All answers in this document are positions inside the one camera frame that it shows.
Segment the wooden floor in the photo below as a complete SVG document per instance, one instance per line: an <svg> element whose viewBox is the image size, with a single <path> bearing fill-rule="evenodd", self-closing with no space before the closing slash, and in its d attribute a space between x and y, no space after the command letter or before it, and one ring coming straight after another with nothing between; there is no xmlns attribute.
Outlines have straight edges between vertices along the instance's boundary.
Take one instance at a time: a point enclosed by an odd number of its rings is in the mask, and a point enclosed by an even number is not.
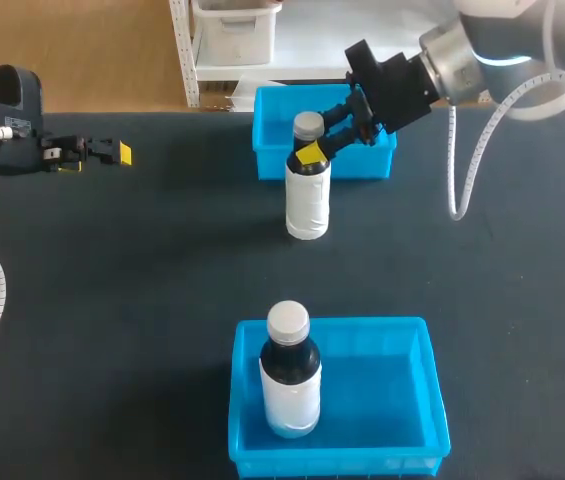
<svg viewBox="0 0 565 480"><path fill-rule="evenodd" d="M0 65L35 71L47 112L186 109L168 0L0 0Z"/></svg>

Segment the white label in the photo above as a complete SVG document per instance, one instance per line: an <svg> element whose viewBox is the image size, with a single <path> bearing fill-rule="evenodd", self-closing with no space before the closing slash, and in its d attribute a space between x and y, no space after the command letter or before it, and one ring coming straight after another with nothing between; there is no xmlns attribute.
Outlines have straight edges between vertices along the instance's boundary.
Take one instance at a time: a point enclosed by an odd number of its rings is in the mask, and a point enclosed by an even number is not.
<svg viewBox="0 0 565 480"><path fill-rule="evenodd" d="M299 385L282 385L269 377L260 360L266 418L273 431L293 438L311 432L320 418L322 365L309 380Z"/></svg>
<svg viewBox="0 0 565 480"><path fill-rule="evenodd" d="M286 167L286 228L300 240L315 240L329 228L331 166L318 175L298 175Z"/></svg>

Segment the white storage box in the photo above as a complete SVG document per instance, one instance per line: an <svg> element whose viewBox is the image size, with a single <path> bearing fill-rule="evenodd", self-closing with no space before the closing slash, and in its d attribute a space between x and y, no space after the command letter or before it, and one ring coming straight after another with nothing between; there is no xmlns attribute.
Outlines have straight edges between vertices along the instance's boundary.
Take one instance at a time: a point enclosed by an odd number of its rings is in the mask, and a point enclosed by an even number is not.
<svg viewBox="0 0 565 480"><path fill-rule="evenodd" d="M257 8L235 8L243 6ZM269 63L281 9L281 4L263 0L193 0L203 48L214 65Z"/></svg>

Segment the white shelf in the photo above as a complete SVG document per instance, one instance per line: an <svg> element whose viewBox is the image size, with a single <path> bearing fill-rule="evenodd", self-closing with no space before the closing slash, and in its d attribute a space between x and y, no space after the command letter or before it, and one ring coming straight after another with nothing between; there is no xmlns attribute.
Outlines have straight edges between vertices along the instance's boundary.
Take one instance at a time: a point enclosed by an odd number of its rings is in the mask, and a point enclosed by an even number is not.
<svg viewBox="0 0 565 480"><path fill-rule="evenodd" d="M455 14L452 0L286 0L277 16L275 57L266 65L215 66L194 42L200 81L344 78L344 50L366 39L379 61L420 52L419 37Z"/></svg>

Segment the robotic arm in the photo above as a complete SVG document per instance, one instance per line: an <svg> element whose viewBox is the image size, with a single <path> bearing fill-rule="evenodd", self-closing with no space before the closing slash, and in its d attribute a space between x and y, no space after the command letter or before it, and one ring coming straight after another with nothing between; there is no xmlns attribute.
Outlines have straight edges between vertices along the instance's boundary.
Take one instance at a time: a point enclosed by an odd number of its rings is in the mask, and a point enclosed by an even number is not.
<svg viewBox="0 0 565 480"><path fill-rule="evenodd" d="M458 105L489 90L501 103L524 82L565 71L565 0L455 0L455 4L459 17L424 34L422 52L411 59L400 53L378 62L366 41L346 50L351 66L347 80L353 92L363 92L347 100L346 113L354 117L349 139L372 144L380 127L395 132L430 113L430 105L440 98ZM340 111L340 117L342 107L333 109ZM333 110L324 113L325 120ZM525 94L507 113L519 120L539 120L563 110L565 84L547 82ZM319 141L325 156L334 155L334 146L343 148L344 135L334 142Z"/></svg>
<svg viewBox="0 0 565 480"><path fill-rule="evenodd" d="M35 73L0 66L0 128L11 128L17 138L0 142L0 175L80 171L92 157L107 165L131 163L131 150L120 141L56 136L47 131L42 104L42 87Z"/></svg>

